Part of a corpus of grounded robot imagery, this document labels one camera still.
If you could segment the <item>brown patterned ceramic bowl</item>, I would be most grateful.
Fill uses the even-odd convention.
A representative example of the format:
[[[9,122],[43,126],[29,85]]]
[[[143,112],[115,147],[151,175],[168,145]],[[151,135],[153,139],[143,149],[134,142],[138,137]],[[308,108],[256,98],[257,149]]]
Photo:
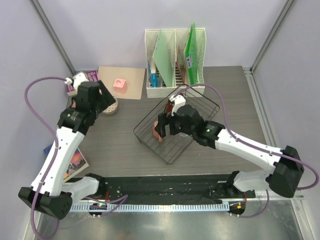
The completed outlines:
[[[108,106],[104,111],[102,111],[102,113],[105,115],[112,115],[117,112],[118,108],[119,108],[119,102],[118,102],[118,99],[115,98],[115,102],[110,106]]]

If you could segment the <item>pink ceramic mug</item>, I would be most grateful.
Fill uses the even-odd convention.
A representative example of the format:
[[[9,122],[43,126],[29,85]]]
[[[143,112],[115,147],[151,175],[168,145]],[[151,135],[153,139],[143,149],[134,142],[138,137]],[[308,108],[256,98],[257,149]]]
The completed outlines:
[[[159,135],[159,133],[156,131],[156,126],[158,125],[158,121],[154,122],[154,125],[152,127],[152,135],[155,139],[157,139],[160,143],[163,142],[163,139],[161,138],[161,136]]]

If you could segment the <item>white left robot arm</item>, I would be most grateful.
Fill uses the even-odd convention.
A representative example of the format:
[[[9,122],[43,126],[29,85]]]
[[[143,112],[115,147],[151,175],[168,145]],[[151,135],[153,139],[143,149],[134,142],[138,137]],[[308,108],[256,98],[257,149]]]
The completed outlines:
[[[107,192],[104,178],[93,173],[67,187],[63,183],[72,157],[89,128],[116,100],[100,80],[82,82],[72,100],[75,107],[70,106],[60,114],[53,145],[39,174],[18,193],[27,206],[58,220],[65,218],[76,202],[86,197],[100,200]]]

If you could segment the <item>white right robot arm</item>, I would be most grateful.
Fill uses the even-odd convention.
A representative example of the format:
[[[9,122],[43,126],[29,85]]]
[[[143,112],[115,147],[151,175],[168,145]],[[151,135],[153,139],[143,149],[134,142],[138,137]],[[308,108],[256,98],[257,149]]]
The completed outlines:
[[[292,146],[285,149],[250,140],[218,122],[205,120],[189,104],[177,112],[158,114],[155,131],[166,136],[166,126],[171,135],[185,134],[199,145],[226,151],[259,166],[261,171],[234,171],[226,184],[226,193],[233,198],[251,190],[272,190],[276,194],[292,198],[305,171],[298,151]]]

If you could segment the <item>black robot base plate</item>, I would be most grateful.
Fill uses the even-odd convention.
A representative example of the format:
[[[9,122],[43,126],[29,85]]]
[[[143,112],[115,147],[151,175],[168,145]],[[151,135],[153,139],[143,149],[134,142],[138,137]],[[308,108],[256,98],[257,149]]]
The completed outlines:
[[[191,205],[217,204],[226,199],[253,199],[256,193],[242,193],[231,185],[233,174],[155,175],[105,177],[102,189],[91,198],[116,200],[127,195],[125,204]]]

